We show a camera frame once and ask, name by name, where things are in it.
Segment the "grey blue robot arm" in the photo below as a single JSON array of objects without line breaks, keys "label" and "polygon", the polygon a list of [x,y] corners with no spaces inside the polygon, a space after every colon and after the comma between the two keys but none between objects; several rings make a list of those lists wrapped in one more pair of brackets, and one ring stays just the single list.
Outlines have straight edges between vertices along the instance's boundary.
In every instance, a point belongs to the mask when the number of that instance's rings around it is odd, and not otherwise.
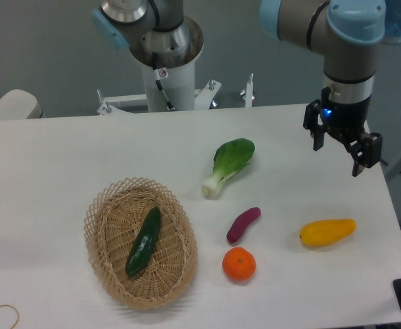
[{"label": "grey blue robot arm", "polygon": [[[385,10],[383,1],[263,1],[259,8],[263,31],[324,57],[321,96],[307,105],[303,126],[314,149],[325,136],[339,141],[353,158],[353,175],[381,157],[382,136],[366,132],[364,124]],[[195,92],[194,64],[204,38],[181,1],[102,1],[92,20],[141,66],[150,112],[210,107],[219,85]]]}]

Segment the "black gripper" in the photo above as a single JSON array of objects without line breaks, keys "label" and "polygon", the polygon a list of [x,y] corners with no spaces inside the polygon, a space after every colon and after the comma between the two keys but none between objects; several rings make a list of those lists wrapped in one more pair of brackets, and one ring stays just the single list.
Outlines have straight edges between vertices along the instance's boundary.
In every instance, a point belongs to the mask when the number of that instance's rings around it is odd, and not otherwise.
[{"label": "black gripper", "polygon": [[380,161],[382,135],[364,132],[371,97],[358,103],[326,103],[316,99],[306,106],[303,127],[313,138],[313,150],[324,146],[327,132],[331,137],[345,144],[346,151],[353,159],[352,176],[357,177],[364,169]]}]

